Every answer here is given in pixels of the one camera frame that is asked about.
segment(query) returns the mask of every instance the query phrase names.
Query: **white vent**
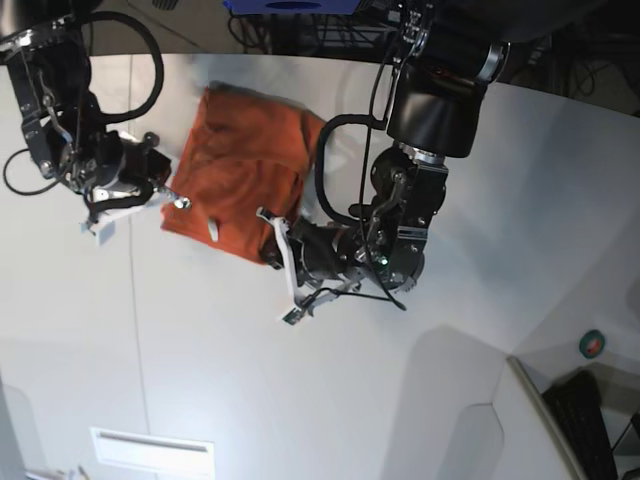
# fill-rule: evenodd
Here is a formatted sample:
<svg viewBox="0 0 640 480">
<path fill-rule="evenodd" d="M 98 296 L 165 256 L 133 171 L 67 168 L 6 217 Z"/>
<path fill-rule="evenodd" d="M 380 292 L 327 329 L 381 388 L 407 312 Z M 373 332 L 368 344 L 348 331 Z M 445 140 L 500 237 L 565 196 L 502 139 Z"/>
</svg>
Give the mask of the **white vent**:
<svg viewBox="0 0 640 480">
<path fill-rule="evenodd" d="M 98 461 L 105 465 L 213 480 L 213 443 L 150 437 L 92 428 Z"/>
</svg>

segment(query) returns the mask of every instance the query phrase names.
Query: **white table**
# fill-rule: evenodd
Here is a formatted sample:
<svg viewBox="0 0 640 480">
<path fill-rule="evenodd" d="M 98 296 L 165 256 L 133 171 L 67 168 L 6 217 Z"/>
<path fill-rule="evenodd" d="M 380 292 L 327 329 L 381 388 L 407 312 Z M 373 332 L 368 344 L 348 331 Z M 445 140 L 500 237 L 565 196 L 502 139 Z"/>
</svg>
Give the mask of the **white table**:
<svg viewBox="0 0 640 480">
<path fill-rule="evenodd" d="M 100 59 L 94 88 L 105 109 L 106 90 L 126 86 L 129 60 L 131 97 L 112 91 L 113 101 L 135 106 L 150 89 L 147 57 Z M 285 97 L 328 119 L 366 111 L 376 69 L 301 58 L 165 60 L 160 101 L 129 129 L 158 133 L 174 156 L 209 82 Z M 122 62 L 111 68 L 118 78 L 103 80 L 109 62 Z M 0 118 L 2 131 L 12 132 L 3 146 L 8 154 L 21 140 L 15 102 L 6 88 L 2 95 L 2 105 L 14 109 Z M 447 162 L 448 198 L 432 224 L 425 273 L 403 298 L 409 311 L 342 299 L 297 328 L 275 320 L 287 306 L 281 273 L 161 233 L 157 210 L 134 217 L 130 230 L 119 225 L 96 252 L 75 233 L 79 199 L 56 191 L 49 202 L 23 200 L 3 191 L 14 234 L 2 262 L 24 278 L 4 300 L 5 382 L 31 399 L 49 465 L 68 467 L 81 457 L 100 478 L 115 475 L 91 462 L 89 425 L 213 441 L 220 480 L 437 478 L 458 413 L 494 399 L 506 353 L 569 345 L 595 325 L 613 352 L 639 355 L 630 348 L 640 338 L 634 313 L 619 304 L 619 291 L 640 278 L 638 242 L 616 243 L 640 237 L 639 132 L 635 118 L 492 86 L 471 156 Z M 350 127 L 336 137 L 327 190 L 344 211 L 357 195 L 364 136 Z M 377 135 L 373 154 L 389 144 Z M 36 223 L 36 214 L 45 218 Z M 66 253 L 43 251 L 43 231 L 53 250 Z M 623 273 L 585 291 L 606 299 L 597 303 L 599 315 L 558 317 L 557 306 L 575 297 L 603 259 L 605 274 L 619 273 L 616 267 Z M 54 301 L 63 286 L 83 293 L 71 311 Z M 529 337 L 536 329 L 545 335 Z M 10 348 L 16 339 L 21 343 Z M 55 367 L 61 354 L 82 360 L 71 373 L 61 361 L 50 382 L 24 366 Z M 579 361 L 573 350 L 569 360 Z M 511 397 L 510 383 L 500 385 L 506 390 L 495 397 L 498 416 L 510 411 Z M 106 389 L 121 393 L 114 401 Z M 60 414 L 69 399 L 74 414 Z M 518 428 L 505 432 L 510 448 L 496 478 L 521 474 L 512 456 L 519 455 L 518 435 L 528 455 L 538 452 L 538 462 L 554 465 L 544 431 L 524 441 Z M 66 441 L 56 444 L 63 433 Z"/>
</svg>

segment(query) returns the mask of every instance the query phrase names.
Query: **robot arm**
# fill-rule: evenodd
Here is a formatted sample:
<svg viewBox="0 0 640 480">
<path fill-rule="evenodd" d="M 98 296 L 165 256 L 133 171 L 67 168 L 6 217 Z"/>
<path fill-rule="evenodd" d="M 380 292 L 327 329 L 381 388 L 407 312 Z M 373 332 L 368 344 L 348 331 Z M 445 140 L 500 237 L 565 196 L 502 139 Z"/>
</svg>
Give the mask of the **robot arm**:
<svg viewBox="0 0 640 480">
<path fill-rule="evenodd" d="M 234 8 L 242 1 L 234 0 Z M 90 13 L 99 3 L 0 1 L 0 61 L 11 76 L 28 149 L 45 178 L 82 195 L 89 227 L 108 210 L 144 205 L 155 192 L 168 194 L 179 208 L 190 205 L 165 186 L 171 166 L 155 150 L 155 135 L 134 142 L 106 131 L 108 124 L 138 118 L 153 106 L 164 71 L 149 31 L 122 14 Z M 387 107 L 383 119 L 374 117 L 373 107 L 368 114 L 340 115 L 327 122 L 320 134 L 315 184 L 319 203 L 334 223 L 317 226 L 299 218 L 289 225 L 264 209 L 258 212 L 274 228 L 263 258 L 286 271 L 295 304 L 284 317 L 290 324 L 340 296 L 363 296 L 359 289 L 364 279 L 384 291 L 386 297 L 376 299 L 404 308 L 391 292 L 410 290 L 422 273 L 429 227 L 445 199 L 445 158 L 469 155 L 487 85 L 499 75 L 510 39 L 541 36 L 557 26 L 556 17 L 566 21 L 572 18 L 567 12 L 577 16 L 584 11 L 573 0 L 513 0 L 508 5 L 497 0 L 402 3 L 399 31 L 383 62 L 384 66 L 392 60 L 393 108 Z M 103 113 L 88 90 L 91 63 L 81 27 L 96 21 L 128 25 L 150 49 L 155 86 L 149 99 L 131 112 Z M 366 125 L 393 139 L 393 146 L 370 170 L 376 192 L 372 202 L 362 201 L 363 183 L 360 201 L 348 214 L 333 209 L 324 189 L 326 143 L 336 128 L 346 124 Z M 325 282 L 338 285 L 323 287 Z M 303 287 L 310 287 L 312 293 L 302 293 Z"/>
<path fill-rule="evenodd" d="M 90 13 L 86 6 L 73 9 L 68 2 L 44 2 L 47 6 L 42 10 L 31 9 L 29 2 L 14 3 L 18 11 L 14 11 L 13 21 L 6 18 L 12 12 L 10 6 L 5 5 L 2 11 L 3 33 L 9 35 L 0 41 L 0 58 L 13 84 L 28 150 L 42 176 L 52 179 L 50 186 L 62 183 L 83 197 L 89 228 L 108 210 L 144 205 L 155 192 L 172 195 L 165 186 L 171 161 L 155 150 L 155 135 L 147 134 L 142 142 L 135 142 L 106 130 L 109 124 L 144 115 L 160 95 L 164 67 L 149 30 L 121 13 Z M 104 113 L 89 91 L 91 62 L 81 27 L 101 21 L 116 21 L 134 29 L 151 52 L 155 84 L 149 98 L 135 110 Z M 21 195 L 39 193 L 10 188 Z M 188 206 L 186 199 L 176 195 L 172 199 Z"/>
</svg>

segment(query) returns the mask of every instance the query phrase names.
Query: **orange towel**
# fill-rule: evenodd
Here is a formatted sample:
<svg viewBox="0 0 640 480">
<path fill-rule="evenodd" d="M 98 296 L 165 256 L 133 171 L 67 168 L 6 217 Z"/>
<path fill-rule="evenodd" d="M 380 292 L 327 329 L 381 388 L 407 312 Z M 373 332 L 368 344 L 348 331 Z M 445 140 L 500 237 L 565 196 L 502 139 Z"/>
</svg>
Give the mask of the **orange towel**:
<svg viewBox="0 0 640 480">
<path fill-rule="evenodd" d="M 322 126 L 308 111 L 207 89 L 172 184 L 193 205 L 164 207 L 162 228 L 264 263 L 260 251 L 273 231 L 256 210 L 295 219 Z"/>
</svg>

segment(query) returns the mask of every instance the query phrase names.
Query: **blue box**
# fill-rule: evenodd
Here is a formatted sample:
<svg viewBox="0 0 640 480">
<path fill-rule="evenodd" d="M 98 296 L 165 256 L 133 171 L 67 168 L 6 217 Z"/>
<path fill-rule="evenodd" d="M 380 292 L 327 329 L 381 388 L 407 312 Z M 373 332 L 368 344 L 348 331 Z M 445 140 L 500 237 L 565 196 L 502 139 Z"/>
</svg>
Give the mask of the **blue box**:
<svg viewBox="0 0 640 480">
<path fill-rule="evenodd" d="M 254 13 L 335 13 L 348 15 L 353 13 L 361 0 L 308 0 L 308 1 L 274 1 L 274 0 L 226 0 L 224 5 L 236 15 Z"/>
</svg>

